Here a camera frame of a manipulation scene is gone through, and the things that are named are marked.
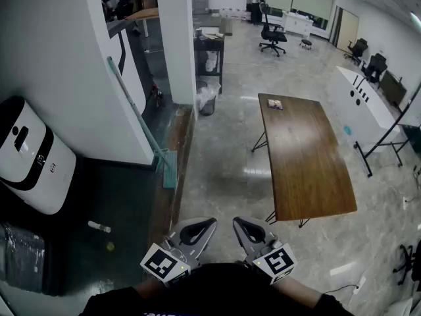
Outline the black low cabinet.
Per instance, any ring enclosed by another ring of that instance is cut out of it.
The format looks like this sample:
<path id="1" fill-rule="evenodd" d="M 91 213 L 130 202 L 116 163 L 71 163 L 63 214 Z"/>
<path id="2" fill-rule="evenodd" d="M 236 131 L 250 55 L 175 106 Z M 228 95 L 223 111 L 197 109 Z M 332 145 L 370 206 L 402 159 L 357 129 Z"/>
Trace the black low cabinet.
<path id="1" fill-rule="evenodd" d="M 387 101 L 395 107 L 398 107 L 401 104 L 407 92 L 407 89 L 401 83 L 401 79 L 397 79 L 395 75 L 388 70 L 384 72 L 384 75 L 380 80 L 380 88 Z"/>

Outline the plastic-wrapped black box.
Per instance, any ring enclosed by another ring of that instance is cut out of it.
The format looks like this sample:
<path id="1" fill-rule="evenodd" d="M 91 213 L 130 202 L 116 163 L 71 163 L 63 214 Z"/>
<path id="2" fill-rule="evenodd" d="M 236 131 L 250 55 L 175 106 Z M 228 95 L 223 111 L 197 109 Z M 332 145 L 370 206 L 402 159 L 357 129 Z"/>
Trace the plastic-wrapped black box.
<path id="1" fill-rule="evenodd" d="M 30 292 L 43 290 L 44 239 L 33 232 L 0 223 L 0 280 Z"/>

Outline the white pod with black stripe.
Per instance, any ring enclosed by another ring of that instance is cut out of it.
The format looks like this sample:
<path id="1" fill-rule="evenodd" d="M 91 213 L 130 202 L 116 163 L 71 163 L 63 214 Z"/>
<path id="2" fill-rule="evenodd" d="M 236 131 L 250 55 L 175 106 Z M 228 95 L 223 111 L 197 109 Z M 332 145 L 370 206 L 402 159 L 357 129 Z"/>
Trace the white pod with black stripe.
<path id="1" fill-rule="evenodd" d="M 141 32 L 133 20 L 107 23 L 109 54 L 140 113 L 147 108 L 153 90 L 153 77 L 141 42 Z"/>

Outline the person's left forearm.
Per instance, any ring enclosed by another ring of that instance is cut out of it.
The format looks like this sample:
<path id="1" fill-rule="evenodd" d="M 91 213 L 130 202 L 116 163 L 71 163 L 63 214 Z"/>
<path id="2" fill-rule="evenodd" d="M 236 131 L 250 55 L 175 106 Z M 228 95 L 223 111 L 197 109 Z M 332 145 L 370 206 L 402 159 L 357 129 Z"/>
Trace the person's left forearm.
<path id="1" fill-rule="evenodd" d="M 162 297 L 168 292 L 168 288 L 154 277 L 148 278 L 134 286 L 134 290 L 144 299 L 152 300 Z"/>

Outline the black office chair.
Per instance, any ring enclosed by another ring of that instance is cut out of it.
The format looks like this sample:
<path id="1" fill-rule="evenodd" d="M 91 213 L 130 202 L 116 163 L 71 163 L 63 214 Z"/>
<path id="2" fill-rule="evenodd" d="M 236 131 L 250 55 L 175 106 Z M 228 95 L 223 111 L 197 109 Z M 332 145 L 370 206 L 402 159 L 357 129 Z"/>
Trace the black office chair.
<path id="1" fill-rule="evenodd" d="M 278 31 L 281 26 L 275 25 L 273 26 L 273 29 L 270 28 L 271 25 L 268 21 L 268 11 L 270 9 L 269 5 L 265 2 L 261 2 L 259 8 L 264 17 L 263 28 L 260 35 L 263 40 L 267 41 L 267 43 L 259 43 L 260 51 L 263 52 L 265 49 L 271 49 L 277 54 L 277 57 L 280 56 L 279 50 L 286 54 L 285 49 L 278 46 L 280 42 L 287 42 L 287 38 L 284 33 Z"/>

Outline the small white bottle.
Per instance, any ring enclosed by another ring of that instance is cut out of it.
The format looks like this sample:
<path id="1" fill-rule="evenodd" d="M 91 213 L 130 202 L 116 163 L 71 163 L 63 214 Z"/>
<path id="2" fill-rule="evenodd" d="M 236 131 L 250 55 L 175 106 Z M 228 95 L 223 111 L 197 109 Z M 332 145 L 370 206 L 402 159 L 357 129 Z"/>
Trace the small white bottle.
<path id="1" fill-rule="evenodd" d="M 95 230 L 100 230 L 102 232 L 106 232 L 107 234 L 109 234 L 111 232 L 111 228 L 109 226 L 105 226 L 103 224 L 95 223 L 93 221 L 89 221 L 87 223 L 87 225 L 90 228 L 94 228 Z"/>

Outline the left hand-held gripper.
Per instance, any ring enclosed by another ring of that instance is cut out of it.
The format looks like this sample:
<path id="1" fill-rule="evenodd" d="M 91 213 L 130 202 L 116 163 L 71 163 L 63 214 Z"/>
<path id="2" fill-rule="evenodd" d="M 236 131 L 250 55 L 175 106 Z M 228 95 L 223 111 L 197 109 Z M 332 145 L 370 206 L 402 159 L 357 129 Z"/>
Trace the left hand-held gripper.
<path id="1" fill-rule="evenodd" d="M 207 248 L 216 227 L 213 217 L 180 221 L 160 245 L 153 243 L 141 260 L 141 267 L 152 277 L 171 287 L 187 278 L 199 266 L 201 253 Z"/>

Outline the light wooden table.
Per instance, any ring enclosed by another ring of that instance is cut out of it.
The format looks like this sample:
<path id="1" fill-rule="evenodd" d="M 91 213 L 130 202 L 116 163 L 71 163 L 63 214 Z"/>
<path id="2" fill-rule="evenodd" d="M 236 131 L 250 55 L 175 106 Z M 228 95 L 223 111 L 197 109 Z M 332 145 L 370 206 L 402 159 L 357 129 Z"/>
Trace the light wooden table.
<path id="1" fill-rule="evenodd" d="M 151 9 L 140 10 L 130 16 L 127 16 L 125 19 L 142 21 L 145 37 L 148 38 L 149 31 L 147 27 L 147 20 L 154 19 L 154 18 L 159 18 L 159 9 L 157 7 L 151 8 Z"/>

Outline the brown door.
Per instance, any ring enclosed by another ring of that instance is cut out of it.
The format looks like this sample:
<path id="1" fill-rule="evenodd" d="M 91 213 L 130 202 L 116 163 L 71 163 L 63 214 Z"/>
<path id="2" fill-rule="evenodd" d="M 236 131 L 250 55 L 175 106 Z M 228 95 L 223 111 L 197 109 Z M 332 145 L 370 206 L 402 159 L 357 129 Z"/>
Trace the brown door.
<path id="1" fill-rule="evenodd" d="M 359 18 L 353 13 L 337 7 L 332 43 L 340 50 L 350 53 L 357 39 Z"/>

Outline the curved wooden step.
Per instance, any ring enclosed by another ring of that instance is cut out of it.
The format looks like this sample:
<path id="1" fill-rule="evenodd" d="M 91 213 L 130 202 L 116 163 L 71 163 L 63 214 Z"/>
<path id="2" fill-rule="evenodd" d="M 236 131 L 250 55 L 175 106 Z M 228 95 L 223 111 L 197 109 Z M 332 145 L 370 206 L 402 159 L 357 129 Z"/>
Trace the curved wooden step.
<path id="1" fill-rule="evenodd" d="M 163 176 L 159 176 L 149 230 L 149 238 L 152 242 L 161 241 L 162 237 L 179 220 L 194 127 L 195 115 L 192 106 L 180 105 L 168 129 L 168 139 L 165 145 L 169 150 L 178 154 L 176 164 L 178 170 L 177 183 L 174 189 L 165 189 L 162 187 Z"/>

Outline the black swivel chair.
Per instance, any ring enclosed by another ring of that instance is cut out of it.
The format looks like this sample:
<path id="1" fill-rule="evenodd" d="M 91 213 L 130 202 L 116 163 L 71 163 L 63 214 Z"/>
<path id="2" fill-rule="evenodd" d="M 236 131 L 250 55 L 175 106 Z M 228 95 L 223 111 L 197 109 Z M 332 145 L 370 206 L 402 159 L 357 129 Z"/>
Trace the black swivel chair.
<path id="1" fill-rule="evenodd" d="M 403 244 L 399 246 L 399 249 L 402 251 L 405 260 L 400 267 L 394 268 L 393 270 L 393 273 L 403 271 L 402 279 L 397 283 L 397 285 L 403 285 L 407 274 L 411 272 L 411 279 L 414 282 L 420 282 L 417 290 L 421 291 L 421 241 L 419 241 L 415 250 L 413 249 L 413 246 L 405 247 Z"/>

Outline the person's right forearm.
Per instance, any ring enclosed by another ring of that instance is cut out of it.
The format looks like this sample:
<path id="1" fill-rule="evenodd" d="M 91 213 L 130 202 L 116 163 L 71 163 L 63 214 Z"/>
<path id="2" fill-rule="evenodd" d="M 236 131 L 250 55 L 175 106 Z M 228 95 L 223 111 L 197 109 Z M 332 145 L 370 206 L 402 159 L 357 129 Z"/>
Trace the person's right forearm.
<path id="1" fill-rule="evenodd" d="M 275 282 L 272 287 L 279 293 L 309 308 L 314 308 L 322 297 L 322 293 L 301 284 L 290 276 L 286 276 Z"/>

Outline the black shelf cart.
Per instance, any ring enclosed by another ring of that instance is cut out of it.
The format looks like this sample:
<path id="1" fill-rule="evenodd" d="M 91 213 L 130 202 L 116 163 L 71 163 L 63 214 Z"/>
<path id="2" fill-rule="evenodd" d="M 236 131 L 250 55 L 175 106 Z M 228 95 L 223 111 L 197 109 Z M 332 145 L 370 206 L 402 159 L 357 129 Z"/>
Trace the black shelf cart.
<path id="1" fill-rule="evenodd" d="M 222 94 L 223 90 L 223 64 L 224 64 L 224 47 L 225 37 L 216 37 L 216 39 L 206 38 L 205 35 L 201 35 L 193 41 L 193 53 L 195 62 L 195 75 L 196 76 L 212 76 L 219 78 L 219 84 L 221 85 L 219 94 Z M 205 54 L 207 52 L 216 53 L 216 66 L 212 71 L 208 72 L 205 68 Z"/>

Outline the person's black clothing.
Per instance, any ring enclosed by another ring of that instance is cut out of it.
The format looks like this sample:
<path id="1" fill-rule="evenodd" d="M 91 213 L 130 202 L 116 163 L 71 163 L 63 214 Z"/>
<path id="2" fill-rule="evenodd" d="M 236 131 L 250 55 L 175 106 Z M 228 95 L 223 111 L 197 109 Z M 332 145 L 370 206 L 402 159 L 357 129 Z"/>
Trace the person's black clothing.
<path id="1" fill-rule="evenodd" d="M 79 316 L 354 316 L 332 295 L 309 308 L 279 293 L 239 263 L 209 263 L 162 297 L 144 300 L 134 286 L 97 294 Z"/>

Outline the white display counter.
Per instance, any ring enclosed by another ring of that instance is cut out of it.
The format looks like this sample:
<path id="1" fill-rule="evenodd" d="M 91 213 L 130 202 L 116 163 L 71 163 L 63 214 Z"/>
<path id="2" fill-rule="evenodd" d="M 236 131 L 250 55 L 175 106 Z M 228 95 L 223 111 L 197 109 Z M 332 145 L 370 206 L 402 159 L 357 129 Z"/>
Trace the white display counter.
<path id="1" fill-rule="evenodd" d="M 364 76 L 352 70 L 336 66 L 327 85 L 327 93 L 341 127 L 349 126 L 352 136 L 348 139 L 359 142 L 367 152 L 395 122 L 385 103 Z M 400 134 L 397 126 L 385 142 Z"/>

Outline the white cabinet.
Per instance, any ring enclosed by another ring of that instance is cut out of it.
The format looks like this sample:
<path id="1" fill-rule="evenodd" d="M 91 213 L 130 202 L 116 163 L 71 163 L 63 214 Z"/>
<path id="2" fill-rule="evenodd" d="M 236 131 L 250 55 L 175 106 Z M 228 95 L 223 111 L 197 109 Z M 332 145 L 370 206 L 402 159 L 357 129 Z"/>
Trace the white cabinet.
<path id="1" fill-rule="evenodd" d="M 307 17 L 291 11 L 283 11 L 282 26 L 286 32 L 301 34 L 303 38 L 310 38 L 313 21 Z"/>

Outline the teal mop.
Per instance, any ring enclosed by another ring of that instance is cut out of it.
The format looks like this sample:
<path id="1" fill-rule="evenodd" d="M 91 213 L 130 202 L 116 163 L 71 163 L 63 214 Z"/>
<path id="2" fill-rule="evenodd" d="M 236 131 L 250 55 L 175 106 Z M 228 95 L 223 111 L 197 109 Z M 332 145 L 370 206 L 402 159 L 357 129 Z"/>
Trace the teal mop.
<path id="1" fill-rule="evenodd" d="M 137 105 L 129 94 L 128 89 L 122 79 L 121 73 L 116 67 L 112 57 L 108 56 L 107 62 L 112 72 L 116 76 L 116 79 L 118 80 L 118 83 L 120 84 L 120 87 L 122 88 L 122 91 L 124 92 L 124 95 L 126 96 L 126 99 L 128 100 L 133 112 L 135 113 L 137 120 L 147 138 L 147 141 L 149 142 L 149 145 L 154 152 L 154 156 L 158 157 L 158 166 L 163 164 L 163 188 L 176 189 L 178 183 L 177 152 L 159 147 L 156 139 L 153 137 L 151 131 L 143 120 Z"/>

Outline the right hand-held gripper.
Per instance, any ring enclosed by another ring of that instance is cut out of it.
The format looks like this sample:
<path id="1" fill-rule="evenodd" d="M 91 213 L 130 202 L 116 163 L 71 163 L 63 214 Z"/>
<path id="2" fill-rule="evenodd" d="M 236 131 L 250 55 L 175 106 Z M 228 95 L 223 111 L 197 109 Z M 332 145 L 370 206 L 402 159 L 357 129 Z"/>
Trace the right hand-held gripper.
<path id="1" fill-rule="evenodd" d="M 234 217 L 233 228 L 248 258 L 254 258 L 255 244 L 266 244 L 276 238 L 270 225 L 256 218 Z M 297 259 L 288 243 L 274 240 L 266 247 L 265 253 L 260 252 L 250 262 L 250 266 L 267 284 L 273 285 L 293 272 Z"/>

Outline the white service robot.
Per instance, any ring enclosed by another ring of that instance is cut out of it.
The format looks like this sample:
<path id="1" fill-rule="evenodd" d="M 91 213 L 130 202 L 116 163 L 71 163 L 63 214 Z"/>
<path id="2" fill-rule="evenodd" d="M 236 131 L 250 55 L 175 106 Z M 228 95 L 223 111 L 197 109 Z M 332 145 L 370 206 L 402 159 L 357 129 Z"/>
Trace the white service robot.
<path id="1" fill-rule="evenodd" d="M 75 153 L 21 96 L 0 103 L 0 182 L 45 215 L 63 207 L 74 172 Z"/>

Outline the small red toy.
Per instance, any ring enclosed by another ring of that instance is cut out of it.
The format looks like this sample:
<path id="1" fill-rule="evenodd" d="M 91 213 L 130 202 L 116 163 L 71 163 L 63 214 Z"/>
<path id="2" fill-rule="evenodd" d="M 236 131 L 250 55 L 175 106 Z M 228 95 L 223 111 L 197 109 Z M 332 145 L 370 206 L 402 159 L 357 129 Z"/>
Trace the small red toy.
<path id="1" fill-rule="evenodd" d="M 156 104 L 156 108 L 160 108 L 164 106 L 164 95 L 159 90 L 156 84 L 152 85 L 151 95 L 153 96 Z"/>

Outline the black mesh chair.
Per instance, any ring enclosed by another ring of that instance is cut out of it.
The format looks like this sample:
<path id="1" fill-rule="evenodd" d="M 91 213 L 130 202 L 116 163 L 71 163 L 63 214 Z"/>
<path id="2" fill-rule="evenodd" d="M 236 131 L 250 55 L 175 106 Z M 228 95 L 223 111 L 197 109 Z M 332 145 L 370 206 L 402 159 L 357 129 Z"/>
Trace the black mesh chair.
<path id="1" fill-rule="evenodd" d="M 365 75 L 366 79 L 375 84 L 380 81 L 380 76 L 386 71 L 386 58 L 377 53 L 372 55 L 370 62 L 366 65 L 365 63 L 361 67 L 361 71 Z"/>
<path id="2" fill-rule="evenodd" d="M 358 39 L 353 45 L 352 42 L 349 42 L 348 50 L 351 53 L 345 53 L 343 56 L 352 60 L 357 66 L 361 64 L 361 58 L 363 53 L 368 49 L 368 43 L 365 39 Z"/>

